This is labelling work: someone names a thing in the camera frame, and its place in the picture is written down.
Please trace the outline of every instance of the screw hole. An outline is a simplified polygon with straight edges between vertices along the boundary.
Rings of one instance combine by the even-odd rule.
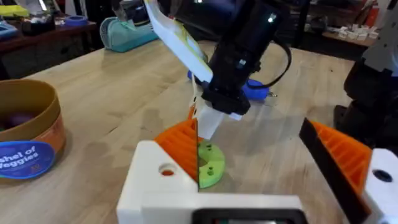
[[[159,167],[160,174],[165,177],[173,176],[176,170],[177,169],[173,164],[163,164]]]
[[[392,182],[391,175],[384,170],[373,170],[373,175],[381,181]]]

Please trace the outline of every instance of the table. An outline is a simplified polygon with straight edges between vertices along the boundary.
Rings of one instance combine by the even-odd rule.
[[[3,54],[41,42],[53,41],[54,39],[60,39],[62,37],[77,34],[82,35],[83,49],[86,53],[88,53],[90,50],[88,46],[86,32],[94,30],[96,29],[96,27],[97,25],[95,22],[89,22],[87,25],[81,27],[57,26],[55,30],[48,31],[36,36],[25,36],[22,32],[19,32],[17,37],[0,42],[0,80],[10,78],[7,74],[6,68],[1,62],[1,57]]]
[[[336,40],[340,40],[340,41],[345,41],[351,44],[356,44],[356,45],[360,45],[360,46],[364,46],[364,47],[370,47],[375,43],[375,39],[370,38],[369,36],[366,37],[365,40],[354,40],[354,39],[350,39],[349,37],[342,39],[341,37],[338,36],[338,33],[331,33],[331,32],[324,32],[322,34],[322,36],[327,37],[327,38],[332,38],[332,39],[336,39]]]
[[[214,44],[202,42],[211,53]],[[204,192],[299,195],[310,223],[341,223],[342,211],[298,137],[305,116],[332,125],[348,105],[343,82],[352,61],[292,49],[293,63],[272,88],[277,98],[252,102],[241,121],[225,119],[214,135],[226,173]],[[266,82],[285,63],[270,45]],[[187,69],[156,40],[125,54],[97,50],[28,78],[58,92],[67,134],[63,159],[39,179],[0,185],[0,223],[117,223],[115,208],[136,144],[187,117]]]

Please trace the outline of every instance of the blue tape roll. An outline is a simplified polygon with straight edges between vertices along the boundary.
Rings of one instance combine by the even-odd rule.
[[[71,27],[87,25],[88,19],[85,16],[68,16],[65,18],[65,25]]]

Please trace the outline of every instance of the blue label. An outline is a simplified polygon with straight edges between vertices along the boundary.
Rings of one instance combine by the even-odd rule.
[[[53,164],[53,148],[40,141],[0,142],[0,177],[29,179],[47,171]]]

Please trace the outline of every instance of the purple object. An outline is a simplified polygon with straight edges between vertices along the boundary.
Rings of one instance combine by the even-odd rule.
[[[8,117],[5,125],[6,128],[13,128],[15,126],[21,125],[33,119],[35,116],[27,113],[16,113]]]

